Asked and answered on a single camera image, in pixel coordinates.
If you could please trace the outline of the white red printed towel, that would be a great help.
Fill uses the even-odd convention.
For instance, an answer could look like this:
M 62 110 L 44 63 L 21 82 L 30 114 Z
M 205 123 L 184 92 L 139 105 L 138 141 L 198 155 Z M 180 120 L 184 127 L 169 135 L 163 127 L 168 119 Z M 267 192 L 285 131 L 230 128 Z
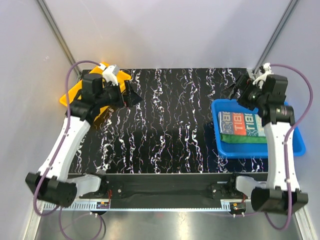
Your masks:
M 219 132 L 225 135 L 265 137 L 262 120 L 258 114 L 220 111 L 218 126 Z

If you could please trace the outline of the green microfibre towel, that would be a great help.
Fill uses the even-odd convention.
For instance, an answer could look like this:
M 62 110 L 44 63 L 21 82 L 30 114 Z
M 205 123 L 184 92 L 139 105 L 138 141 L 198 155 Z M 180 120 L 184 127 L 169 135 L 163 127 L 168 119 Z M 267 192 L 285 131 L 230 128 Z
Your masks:
M 228 144 L 266 144 L 266 137 L 220 134 L 220 140 Z

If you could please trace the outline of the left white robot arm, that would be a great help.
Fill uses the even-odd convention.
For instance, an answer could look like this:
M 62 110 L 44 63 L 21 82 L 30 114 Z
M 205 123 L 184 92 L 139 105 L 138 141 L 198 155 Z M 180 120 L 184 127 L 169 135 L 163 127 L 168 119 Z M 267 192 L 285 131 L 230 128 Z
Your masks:
M 69 179 L 69 169 L 78 147 L 96 118 L 107 108 L 131 108 L 143 99 L 124 80 L 124 89 L 114 74 L 87 73 L 67 108 L 61 132 L 47 160 L 36 173 L 29 172 L 25 183 L 35 201 L 41 200 L 67 208 L 82 195 L 92 193 L 103 198 L 108 186 L 98 173 Z

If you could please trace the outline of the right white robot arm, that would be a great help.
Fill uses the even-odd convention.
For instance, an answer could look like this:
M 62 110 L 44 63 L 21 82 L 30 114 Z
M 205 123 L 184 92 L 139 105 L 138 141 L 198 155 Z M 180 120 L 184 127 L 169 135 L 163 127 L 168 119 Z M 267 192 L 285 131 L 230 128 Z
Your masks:
M 300 189 L 294 165 L 293 133 L 297 127 L 294 109 L 285 104 L 288 79 L 267 74 L 258 80 L 242 74 L 235 82 L 228 98 L 237 91 L 237 103 L 248 109 L 257 109 L 266 136 L 268 175 L 263 187 L 253 177 L 234 174 L 226 184 L 228 195 L 251 199 L 256 212 L 291 215 L 304 207 L 309 197 Z

